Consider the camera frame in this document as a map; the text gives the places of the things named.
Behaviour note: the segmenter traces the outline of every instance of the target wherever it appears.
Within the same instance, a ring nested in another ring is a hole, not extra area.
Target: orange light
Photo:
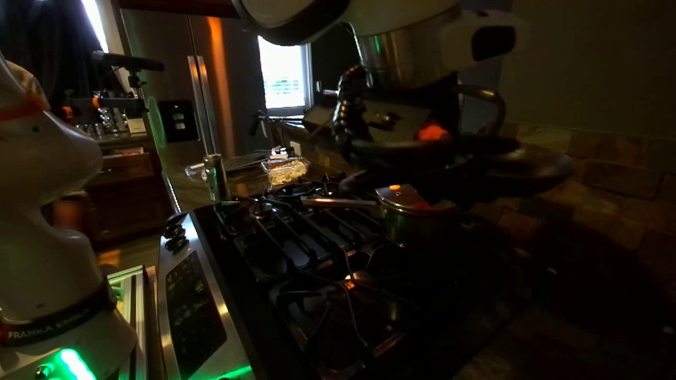
[[[344,285],[344,289],[349,289],[349,290],[357,286],[357,283],[353,280],[353,273],[347,273],[344,280],[342,280],[342,285]]]
[[[415,139],[417,142],[436,142],[436,139],[450,139],[451,134],[441,124],[425,124],[417,128]]]
[[[91,96],[91,105],[92,105],[92,108],[101,108],[101,94],[92,94],[92,96]]]

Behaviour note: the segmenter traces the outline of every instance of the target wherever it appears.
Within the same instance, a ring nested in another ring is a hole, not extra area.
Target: white robot body
[[[101,307],[38,341],[6,341],[9,325],[50,318],[104,289],[106,278],[88,239],[48,226],[40,210],[62,190],[82,186],[98,167],[98,145],[40,110],[0,56],[0,377],[12,377],[62,344],[97,356],[106,373],[134,345],[133,329],[113,307]]]
[[[335,22],[349,22],[361,64],[381,91],[417,91],[523,45],[523,25],[518,16],[501,11],[467,11],[457,0],[235,0],[235,3],[273,41],[307,41]]]

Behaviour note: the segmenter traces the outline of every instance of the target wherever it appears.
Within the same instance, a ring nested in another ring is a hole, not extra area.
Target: stovetop
[[[307,208],[298,181],[194,210],[229,315],[266,377],[445,377],[519,307],[510,245],[455,219],[443,245],[385,239],[368,208]]]

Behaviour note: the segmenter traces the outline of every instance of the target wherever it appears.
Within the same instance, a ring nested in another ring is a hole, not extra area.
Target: wall
[[[527,1],[526,51],[505,58],[505,134],[565,151],[574,175],[533,197],[474,210],[527,253],[576,257],[588,294],[676,310],[676,1]]]
[[[526,51],[505,58],[514,123],[676,136],[676,1],[514,0]]]

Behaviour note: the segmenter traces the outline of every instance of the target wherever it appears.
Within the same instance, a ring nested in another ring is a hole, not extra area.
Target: stove knob
[[[167,219],[167,223],[165,223],[162,235],[165,235],[165,239],[182,235],[182,234],[186,231],[186,230],[182,228],[183,219],[186,219],[186,212],[175,212],[175,214],[171,214],[171,218]]]
[[[165,249],[171,253],[180,253],[188,245],[186,235],[173,235],[165,243]]]
[[[162,231],[165,239],[175,239],[175,235],[183,235],[183,234],[186,234],[186,230],[182,226],[165,226],[165,231]]]

